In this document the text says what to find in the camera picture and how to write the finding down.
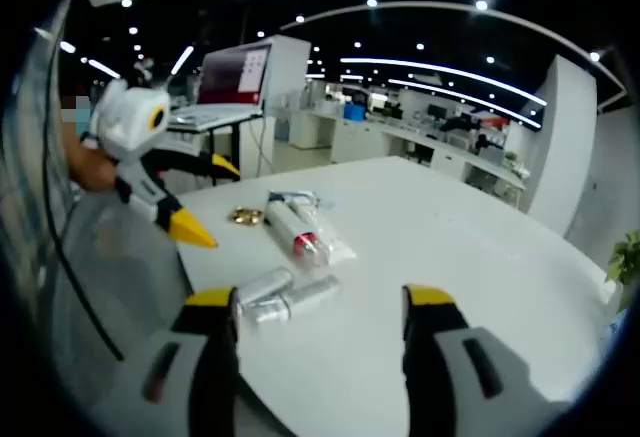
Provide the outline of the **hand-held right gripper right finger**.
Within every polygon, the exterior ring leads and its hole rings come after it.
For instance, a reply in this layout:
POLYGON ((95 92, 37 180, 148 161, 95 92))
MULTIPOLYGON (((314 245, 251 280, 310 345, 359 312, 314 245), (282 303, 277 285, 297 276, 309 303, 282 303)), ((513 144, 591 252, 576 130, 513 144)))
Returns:
POLYGON ((538 392, 528 364, 454 298, 403 288, 402 369, 412 436, 538 436, 567 409, 538 392))

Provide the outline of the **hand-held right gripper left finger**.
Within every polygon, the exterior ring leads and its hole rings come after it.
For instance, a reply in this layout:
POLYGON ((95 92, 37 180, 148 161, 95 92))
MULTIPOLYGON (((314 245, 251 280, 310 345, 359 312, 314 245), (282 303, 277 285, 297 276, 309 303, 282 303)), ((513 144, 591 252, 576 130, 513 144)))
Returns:
POLYGON ((189 296, 137 345, 92 418, 108 436, 233 436, 239 380, 236 289, 189 296))

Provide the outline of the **person's left hand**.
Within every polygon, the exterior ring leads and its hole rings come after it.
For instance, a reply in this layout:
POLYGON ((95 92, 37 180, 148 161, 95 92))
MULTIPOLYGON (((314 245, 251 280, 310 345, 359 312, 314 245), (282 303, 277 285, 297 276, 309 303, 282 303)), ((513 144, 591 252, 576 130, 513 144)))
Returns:
POLYGON ((88 191, 110 191, 115 188, 116 167, 101 149, 85 147, 74 131, 63 137, 69 173, 73 181, 88 191))

